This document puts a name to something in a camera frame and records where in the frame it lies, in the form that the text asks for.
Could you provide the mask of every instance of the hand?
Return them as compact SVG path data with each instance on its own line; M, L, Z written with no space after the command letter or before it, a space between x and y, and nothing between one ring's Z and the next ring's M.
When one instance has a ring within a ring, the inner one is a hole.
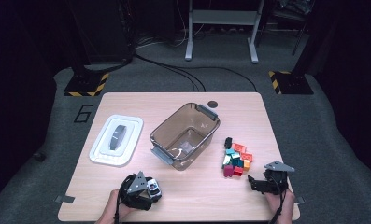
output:
M111 224L114 223L114 217L116 213L116 202L118 199L119 190L114 189L110 192L109 199L104 209L103 214L98 218L95 224ZM119 204L119 219L124 220L124 218L131 212L135 211L135 208L130 208L124 203Z
M265 193L267 202L269 203L270 210L273 214L276 213L280 207L280 195L274 195L272 193ZM295 196L293 192L289 189L286 189L285 192L282 192L282 197L285 196L281 215L278 216L278 224L289 224L293 223L293 204L295 203Z

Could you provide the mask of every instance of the container handle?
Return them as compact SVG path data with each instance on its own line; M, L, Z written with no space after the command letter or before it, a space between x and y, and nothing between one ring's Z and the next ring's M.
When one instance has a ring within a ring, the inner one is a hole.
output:
M207 107L203 105L197 105L196 110L202 112L203 114L207 115L210 119L216 120L218 115L214 113L212 110L208 109Z
M172 165L173 164L173 160L171 158L169 158L167 155L165 155L159 147L154 147L153 149L151 149L150 151L152 151L153 154L155 154L155 156L157 156L159 159L161 159L164 163L166 163L167 165Z

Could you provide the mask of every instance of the transparent plastic container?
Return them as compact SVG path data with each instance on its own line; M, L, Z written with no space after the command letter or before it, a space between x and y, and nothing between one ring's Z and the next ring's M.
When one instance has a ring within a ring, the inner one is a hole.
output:
M206 106L188 103L151 133L151 151L183 171L208 147L220 123L218 115Z

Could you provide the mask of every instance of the white tray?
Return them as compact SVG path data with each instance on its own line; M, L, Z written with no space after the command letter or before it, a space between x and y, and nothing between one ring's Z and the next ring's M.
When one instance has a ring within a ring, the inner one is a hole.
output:
M90 159L108 165L124 165L133 155L143 124L144 121L141 118L112 115L107 119L103 129L98 134L89 154ZM117 149L110 150L109 144L112 134L119 125L126 127L125 136Z

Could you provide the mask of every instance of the table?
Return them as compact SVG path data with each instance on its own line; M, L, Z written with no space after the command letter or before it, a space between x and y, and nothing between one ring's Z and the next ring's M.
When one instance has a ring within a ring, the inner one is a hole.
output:
M252 35L247 38L252 63L258 63L257 50L255 48L255 36L264 7L264 0L260 0L257 11L231 11L231 10L199 10L193 9L193 0L189 1L189 32L185 60L190 61L193 53L193 24L231 24L252 25Z
M207 105L216 101L214 109L221 125L210 145L185 171L178 171L158 159L150 150L151 132L183 105L193 102ZM124 167L94 163L89 158L92 145L106 120L114 114L140 117L144 127L130 162ZM96 221L104 210L109 193L118 189L124 178L143 171L158 180L163 197L149 211L135 211L124 221L260 221L273 216L265 197L251 190L247 174L225 178L221 169L224 142L247 147L253 154L248 175L264 180L264 165L282 161L264 102L254 92L112 92L106 93L98 107L67 196L61 221ZM300 212L294 205L293 219Z

